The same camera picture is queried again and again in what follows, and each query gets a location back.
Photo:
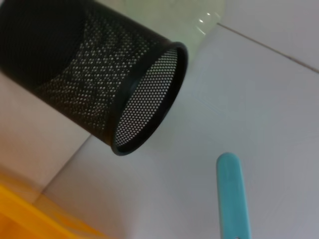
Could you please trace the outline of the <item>green glass fruit plate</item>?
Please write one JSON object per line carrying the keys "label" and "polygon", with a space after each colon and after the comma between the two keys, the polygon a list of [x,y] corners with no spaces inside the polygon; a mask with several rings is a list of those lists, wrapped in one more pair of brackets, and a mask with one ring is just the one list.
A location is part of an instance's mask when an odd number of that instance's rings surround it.
{"label": "green glass fruit plate", "polygon": [[125,13],[171,41],[183,43],[189,59],[221,21],[226,0],[124,0]]}

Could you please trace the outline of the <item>black mesh cup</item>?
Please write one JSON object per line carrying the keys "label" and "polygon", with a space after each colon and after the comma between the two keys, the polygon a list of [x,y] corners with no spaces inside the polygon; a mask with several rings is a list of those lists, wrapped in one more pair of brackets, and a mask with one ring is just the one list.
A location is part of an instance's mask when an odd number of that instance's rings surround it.
{"label": "black mesh cup", "polygon": [[0,70],[116,155],[158,128],[187,64],[184,44],[96,0],[0,0]]}

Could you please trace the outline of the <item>yellow plastic storage bin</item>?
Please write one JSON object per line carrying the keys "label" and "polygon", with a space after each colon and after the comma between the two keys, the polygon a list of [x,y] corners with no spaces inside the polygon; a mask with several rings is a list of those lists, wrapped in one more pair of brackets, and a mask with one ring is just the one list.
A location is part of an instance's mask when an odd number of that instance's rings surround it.
{"label": "yellow plastic storage bin", "polygon": [[29,184],[0,174],[0,239],[111,239]]}

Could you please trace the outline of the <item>blue scissors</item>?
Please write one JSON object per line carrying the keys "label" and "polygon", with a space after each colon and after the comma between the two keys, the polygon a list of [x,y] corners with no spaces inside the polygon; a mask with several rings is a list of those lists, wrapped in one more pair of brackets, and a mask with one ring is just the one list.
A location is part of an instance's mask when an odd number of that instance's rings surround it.
{"label": "blue scissors", "polygon": [[252,239],[240,159],[233,153],[220,155],[216,162],[221,239]]}

